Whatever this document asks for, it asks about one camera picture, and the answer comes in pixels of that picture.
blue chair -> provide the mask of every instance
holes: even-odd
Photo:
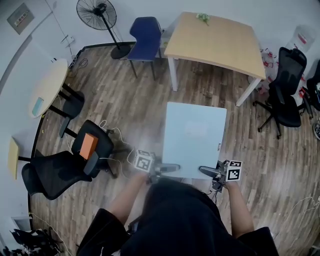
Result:
[[[156,80],[153,61],[157,52],[161,58],[160,44],[162,31],[155,17],[136,18],[130,29],[130,35],[135,37],[136,43],[132,47],[127,59],[130,61],[133,73],[137,73],[132,61],[150,62],[153,80]]]

orange box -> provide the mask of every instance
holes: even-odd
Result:
[[[98,143],[97,137],[89,133],[86,133],[82,142],[80,156],[88,160],[91,157],[91,155],[94,153],[97,143]]]

fan base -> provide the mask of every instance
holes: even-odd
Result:
[[[112,51],[111,51],[111,58],[112,59],[121,59],[124,56],[126,56],[128,53],[130,53],[131,47],[130,45],[119,45],[120,49],[118,49],[117,47],[115,47]]]

standing fan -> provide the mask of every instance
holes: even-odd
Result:
[[[114,6],[108,0],[79,0],[76,4],[79,18],[95,30],[108,30],[116,47],[111,52],[112,59],[121,59],[130,50],[130,45],[119,45],[111,28],[116,24],[117,14]]]

round table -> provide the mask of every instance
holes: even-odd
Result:
[[[74,91],[67,84],[65,79],[68,73],[68,62],[62,58],[55,61],[43,78],[36,84],[31,94],[29,103],[29,115],[32,118],[42,116],[48,109],[70,119],[75,118],[82,110],[85,103],[84,94],[80,91]],[[61,90],[66,90],[69,95],[66,95]],[[62,109],[52,106],[52,103],[56,99],[57,95],[60,95],[65,99]],[[34,107],[37,101],[42,103],[36,111],[33,113]]]

